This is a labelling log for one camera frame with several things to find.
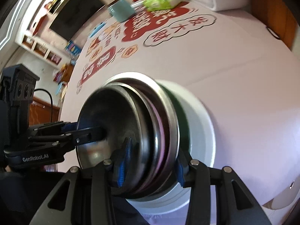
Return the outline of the large steel bowl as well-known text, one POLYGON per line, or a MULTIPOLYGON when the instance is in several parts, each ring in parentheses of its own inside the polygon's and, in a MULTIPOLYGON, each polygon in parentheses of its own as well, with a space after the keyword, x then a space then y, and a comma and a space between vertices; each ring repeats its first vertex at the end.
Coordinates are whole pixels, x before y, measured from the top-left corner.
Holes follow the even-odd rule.
POLYGON ((160 189, 170 176, 178 156, 180 133, 176 110, 170 96, 167 94, 167 90, 154 79, 142 73, 120 73, 106 80, 104 85, 106 86, 111 83, 124 83, 126 86, 131 86, 142 97, 152 103, 158 113, 156 118, 162 124, 164 133, 163 140, 159 141, 159 143, 164 143, 164 158, 158 174, 154 177, 154 181, 149 183, 145 188, 146 193, 154 193, 160 189))

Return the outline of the white paper plate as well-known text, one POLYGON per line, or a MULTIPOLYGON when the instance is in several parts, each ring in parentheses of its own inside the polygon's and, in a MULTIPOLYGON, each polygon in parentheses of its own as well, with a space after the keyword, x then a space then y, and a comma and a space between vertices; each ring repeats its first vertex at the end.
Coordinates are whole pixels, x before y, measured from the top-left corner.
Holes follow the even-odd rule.
MULTIPOLYGON (((177 83, 167 80, 158 80, 157 82, 170 90, 184 109, 189 124, 191 157, 208 167, 213 167, 216 155, 216 138, 212 120, 204 104, 194 94, 177 83)), ((177 183, 162 193, 128 200, 128 202, 143 214, 165 214, 187 205, 190 200, 190 193, 190 188, 182 188, 177 183)))

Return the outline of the black wall television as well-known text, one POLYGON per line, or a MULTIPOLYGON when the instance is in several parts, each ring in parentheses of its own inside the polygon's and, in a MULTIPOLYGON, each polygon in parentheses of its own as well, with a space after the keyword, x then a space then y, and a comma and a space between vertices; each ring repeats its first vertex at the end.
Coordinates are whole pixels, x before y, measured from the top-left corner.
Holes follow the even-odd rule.
POLYGON ((50 25, 50 30, 67 41, 105 4, 101 0, 69 0, 50 25))

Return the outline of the green ceramic plate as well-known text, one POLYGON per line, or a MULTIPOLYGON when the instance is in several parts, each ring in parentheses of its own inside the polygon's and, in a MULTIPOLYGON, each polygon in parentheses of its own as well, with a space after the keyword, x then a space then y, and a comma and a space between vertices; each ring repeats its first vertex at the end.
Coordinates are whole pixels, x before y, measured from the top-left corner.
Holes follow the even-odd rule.
POLYGON ((178 127, 179 127, 179 147, 183 151, 190 152, 190 128, 188 124, 188 118, 185 114, 185 111, 175 96, 174 93, 171 91, 168 92, 170 100, 174 106, 177 120, 178 120, 178 127))

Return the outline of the blue pencil case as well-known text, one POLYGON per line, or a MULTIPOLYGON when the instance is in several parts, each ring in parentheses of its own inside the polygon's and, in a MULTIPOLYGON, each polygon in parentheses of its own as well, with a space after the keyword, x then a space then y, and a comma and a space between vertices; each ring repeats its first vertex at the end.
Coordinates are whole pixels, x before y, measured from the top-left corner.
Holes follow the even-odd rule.
POLYGON ((103 26, 105 26, 106 22, 101 22, 100 24, 98 24, 96 27, 94 27, 94 29, 91 31, 91 33, 89 34, 88 38, 91 38, 94 36, 94 34, 96 34, 103 26))

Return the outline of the pink steel bowl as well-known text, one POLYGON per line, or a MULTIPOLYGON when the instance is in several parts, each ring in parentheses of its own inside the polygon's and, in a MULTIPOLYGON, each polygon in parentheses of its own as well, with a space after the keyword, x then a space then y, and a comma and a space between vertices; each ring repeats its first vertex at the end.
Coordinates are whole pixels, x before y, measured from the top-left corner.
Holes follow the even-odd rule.
POLYGON ((161 173, 164 167, 164 154, 165 154, 165 134, 163 129, 163 123, 159 116, 157 109, 150 99, 137 88, 129 86, 125 83, 112 83, 114 86, 123 87, 129 94, 133 94, 138 97, 139 101, 142 101, 146 110, 144 110, 145 115, 149 115, 147 119, 147 127, 149 129, 149 136, 152 138, 150 140, 151 148, 153 149, 150 170, 145 171, 146 178, 138 185, 138 189, 135 191, 135 194, 141 194, 144 191, 147 191, 149 188, 153 187, 155 181, 158 179, 159 174, 161 173))

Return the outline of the brown wooden door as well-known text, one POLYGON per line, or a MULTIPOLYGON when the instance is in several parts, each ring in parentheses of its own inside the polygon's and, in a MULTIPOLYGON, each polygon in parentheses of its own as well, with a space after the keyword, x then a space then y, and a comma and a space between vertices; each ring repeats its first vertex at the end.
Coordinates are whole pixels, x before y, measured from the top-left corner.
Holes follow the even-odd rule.
POLYGON ((33 97, 33 102, 29 108, 29 126, 42 123, 56 122, 59 119, 60 108, 48 102, 33 97))

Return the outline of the pink printed tablecloth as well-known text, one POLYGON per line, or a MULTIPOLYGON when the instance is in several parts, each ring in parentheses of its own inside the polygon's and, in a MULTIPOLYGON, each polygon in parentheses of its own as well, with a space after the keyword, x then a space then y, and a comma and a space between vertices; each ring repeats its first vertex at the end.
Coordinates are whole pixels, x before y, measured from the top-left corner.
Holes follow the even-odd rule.
POLYGON ((108 78, 140 72, 172 81, 206 107, 214 166, 232 167, 260 204, 299 177, 299 61, 242 10, 184 3, 170 12, 110 18, 88 39, 68 84, 61 120, 74 122, 108 78))

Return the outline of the small steel bowl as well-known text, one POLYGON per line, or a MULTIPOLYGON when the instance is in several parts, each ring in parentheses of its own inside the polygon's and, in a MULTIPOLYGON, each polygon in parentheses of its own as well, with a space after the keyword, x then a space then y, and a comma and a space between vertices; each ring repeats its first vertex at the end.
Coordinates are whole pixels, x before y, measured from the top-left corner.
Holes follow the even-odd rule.
POLYGON ((97 89, 84 103, 77 123, 79 129, 97 126, 107 129, 104 139, 77 147, 78 160, 84 169, 111 158, 126 146, 126 140, 132 142, 124 182, 118 183, 114 177, 112 191, 122 196, 137 191, 153 159, 154 140, 151 116, 137 92, 116 83, 97 89))

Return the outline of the teal canister brown lid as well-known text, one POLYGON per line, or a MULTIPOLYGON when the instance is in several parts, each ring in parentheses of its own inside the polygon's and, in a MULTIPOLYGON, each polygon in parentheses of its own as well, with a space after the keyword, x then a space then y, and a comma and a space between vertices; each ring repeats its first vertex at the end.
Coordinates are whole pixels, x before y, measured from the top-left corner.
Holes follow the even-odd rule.
POLYGON ((125 22, 136 13, 126 0, 114 0, 108 5, 108 11, 118 22, 125 22))

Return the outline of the wooden tv cabinet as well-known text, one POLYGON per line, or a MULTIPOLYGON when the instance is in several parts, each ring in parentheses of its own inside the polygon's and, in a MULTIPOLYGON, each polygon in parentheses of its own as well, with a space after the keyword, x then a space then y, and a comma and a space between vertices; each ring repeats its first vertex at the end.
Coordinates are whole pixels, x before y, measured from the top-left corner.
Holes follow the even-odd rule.
POLYGON ((75 66, 72 64, 66 65, 66 68, 61 76, 60 82, 66 82, 68 83, 71 79, 71 75, 73 73, 75 66))

